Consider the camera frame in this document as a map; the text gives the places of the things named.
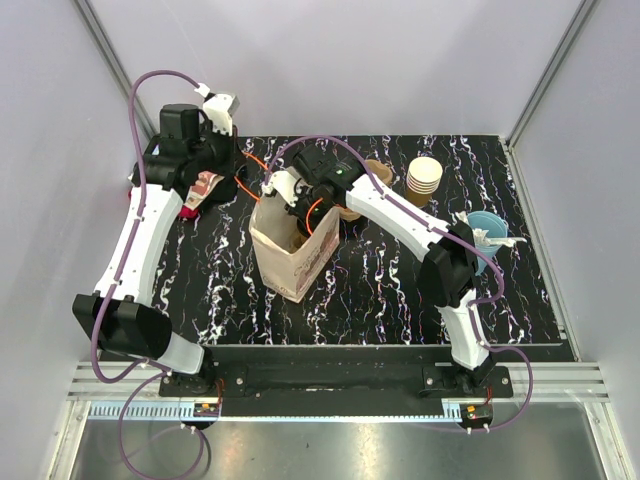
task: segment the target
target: white wall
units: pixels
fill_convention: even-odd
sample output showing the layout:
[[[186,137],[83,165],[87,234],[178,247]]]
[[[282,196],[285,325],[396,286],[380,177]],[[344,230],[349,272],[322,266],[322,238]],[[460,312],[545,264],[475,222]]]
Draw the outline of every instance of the white wall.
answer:
[[[0,2],[0,471],[35,479],[89,341],[133,163],[125,102],[68,0]]]
[[[516,146],[581,353],[640,471],[640,3],[603,1]]]
[[[92,3],[132,77],[237,93],[243,134],[508,134],[579,0]],[[141,98],[186,99],[168,81]]]

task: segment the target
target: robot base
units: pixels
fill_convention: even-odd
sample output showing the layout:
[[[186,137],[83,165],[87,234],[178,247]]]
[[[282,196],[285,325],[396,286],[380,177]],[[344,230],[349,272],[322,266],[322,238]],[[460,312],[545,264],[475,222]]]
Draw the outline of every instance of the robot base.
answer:
[[[457,365],[433,365],[422,369],[423,398],[487,398],[491,386],[493,398],[512,398],[513,386],[507,367],[493,367],[482,378]]]
[[[223,387],[224,397],[241,397],[246,376],[246,366],[235,363],[219,365],[213,361],[212,351],[205,348],[203,366],[198,375],[174,373],[160,384],[158,394],[161,397],[215,397],[215,382],[218,381]]]

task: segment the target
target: stack of paper cups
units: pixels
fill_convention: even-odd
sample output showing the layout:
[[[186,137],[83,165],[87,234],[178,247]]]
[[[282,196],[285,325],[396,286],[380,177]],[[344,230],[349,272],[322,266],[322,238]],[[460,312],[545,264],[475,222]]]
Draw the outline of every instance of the stack of paper cups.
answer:
[[[409,164],[407,175],[407,200],[422,208],[440,185],[442,165],[430,157],[418,157]]]

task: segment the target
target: brown paper bag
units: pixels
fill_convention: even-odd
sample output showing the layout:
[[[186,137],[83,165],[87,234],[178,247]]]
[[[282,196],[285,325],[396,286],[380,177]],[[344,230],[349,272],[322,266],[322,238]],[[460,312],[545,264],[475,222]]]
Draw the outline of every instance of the brown paper bag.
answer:
[[[332,208],[313,235],[296,251],[299,238],[296,217],[287,214],[280,195],[256,203],[249,233],[258,260],[262,282],[283,297],[299,303],[338,246],[338,210]]]

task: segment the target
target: orange cable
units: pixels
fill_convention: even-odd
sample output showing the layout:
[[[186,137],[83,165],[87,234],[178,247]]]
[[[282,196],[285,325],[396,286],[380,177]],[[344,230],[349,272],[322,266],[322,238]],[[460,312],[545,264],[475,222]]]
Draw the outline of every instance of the orange cable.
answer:
[[[313,212],[313,209],[316,208],[316,206],[320,203],[322,203],[322,198],[319,198],[318,200],[316,200],[313,205],[311,205],[311,208],[309,208],[309,211],[307,212],[307,232],[309,232],[309,235],[313,235],[313,231],[311,230],[311,225],[309,224],[309,218],[311,217],[311,212]]]
[[[224,392],[224,380],[219,378],[214,383],[216,384],[216,390],[218,392],[218,403],[216,404],[216,408],[220,408],[220,405],[222,405],[222,394]]]
[[[267,166],[265,165],[265,163],[262,160],[260,160],[258,157],[256,157],[254,154],[249,153],[249,152],[242,152],[242,153],[244,153],[251,160],[254,160],[258,165],[260,165],[265,170],[267,169]]]
[[[251,190],[249,190],[247,187],[245,187],[242,182],[240,181],[240,179],[238,177],[233,177],[236,179],[236,183],[238,184],[238,186],[243,189],[245,192],[247,192],[247,194],[253,198],[256,202],[260,202],[260,197],[256,196]]]

